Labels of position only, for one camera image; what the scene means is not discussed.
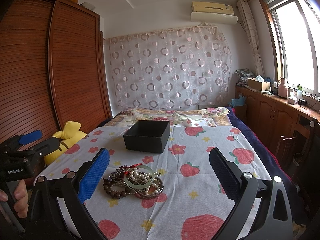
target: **wooden wardrobe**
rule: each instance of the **wooden wardrobe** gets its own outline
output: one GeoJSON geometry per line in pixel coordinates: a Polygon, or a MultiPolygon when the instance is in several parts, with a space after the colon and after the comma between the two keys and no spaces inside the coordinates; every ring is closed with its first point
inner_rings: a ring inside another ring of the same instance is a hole
{"type": "Polygon", "coordinates": [[[0,142],[109,118],[99,15],[69,0],[15,0],[0,22],[0,142]]]}

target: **human hand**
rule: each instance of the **human hand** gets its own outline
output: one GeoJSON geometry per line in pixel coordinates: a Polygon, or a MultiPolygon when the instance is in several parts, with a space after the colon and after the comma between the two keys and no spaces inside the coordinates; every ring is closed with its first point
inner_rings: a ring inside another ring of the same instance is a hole
{"type": "MultiPolygon", "coordinates": [[[[20,180],[17,188],[13,192],[17,202],[14,204],[14,210],[18,213],[18,217],[25,218],[28,212],[28,194],[24,180],[20,180]]],[[[8,196],[0,190],[0,201],[7,201],[8,196]]]]}

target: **jewelry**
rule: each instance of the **jewelry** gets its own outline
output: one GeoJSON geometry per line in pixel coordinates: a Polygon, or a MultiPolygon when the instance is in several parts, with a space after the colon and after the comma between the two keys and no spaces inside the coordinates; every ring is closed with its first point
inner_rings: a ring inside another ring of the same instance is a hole
{"type": "Polygon", "coordinates": [[[121,166],[111,173],[108,179],[104,179],[103,189],[112,198],[120,199],[127,195],[139,194],[142,198],[152,199],[158,197],[163,191],[163,182],[159,178],[161,173],[154,172],[150,167],[142,163],[130,167],[121,166]],[[144,168],[149,172],[138,171],[144,168]],[[114,190],[113,187],[124,187],[124,190],[114,190]]]}

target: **silver bolt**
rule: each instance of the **silver bolt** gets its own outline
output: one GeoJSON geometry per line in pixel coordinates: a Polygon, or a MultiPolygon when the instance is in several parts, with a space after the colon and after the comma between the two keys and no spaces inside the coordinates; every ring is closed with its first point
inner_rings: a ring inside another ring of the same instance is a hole
{"type": "Polygon", "coordinates": [[[281,182],[281,178],[279,176],[275,176],[274,179],[275,179],[275,182],[277,182],[277,183],[281,182]]]}
{"type": "Polygon", "coordinates": [[[76,175],[76,174],[75,174],[73,171],[70,171],[70,172],[67,173],[67,178],[68,178],[68,179],[72,179],[72,178],[75,177],[75,175],[76,175]]]}
{"type": "Polygon", "coordinates": [[[243,176],[246,178],[246,179],[251,179],[252,178],[252,174],[250,172],[245,172],[243,174],[243,176]]]}
{"type": "Polygon", "coordinates": [[[38,182],[43,182],[44,181],[44,176],[40,176],[39,178],[38,178],[38,182]]]}

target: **bed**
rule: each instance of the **bed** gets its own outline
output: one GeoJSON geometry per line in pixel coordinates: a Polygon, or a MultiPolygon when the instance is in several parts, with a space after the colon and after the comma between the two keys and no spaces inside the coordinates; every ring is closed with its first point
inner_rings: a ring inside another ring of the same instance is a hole
{"type": "MultiPolygon", "coordinates": [[[[234,206],[209,164],[208,155],[213,147],[218,147],[241,171],[249,171],[257,178],[271,179],[270,176],[280,175],[290,204],[295,205],[293,219],[296,223],[304,222],[297,221],[304,218],[303,203],[290,179],[231,108],[123,111],[105,126],[89,133],[40,175],[48,179],[62,178],[91,160],[101,147],[110,153],[104,177],[121,165],[143,163],[161,172],[164,182],[162,194],[151,200],[134,195],[111,199],[103,190],[103,181],[98,184],[85,205],[108,239],[211,239],[234,206]],[[125,148],[123,134],[138,120],[170,121],[171,134],[162,154],[125,148]]],[[[260,199],[256,199],[238,238],[248,234],[259,203],[260,199]]],[[[60,199],[59,204],[69,229],[78,235],[65,204],[60,199]]]]}

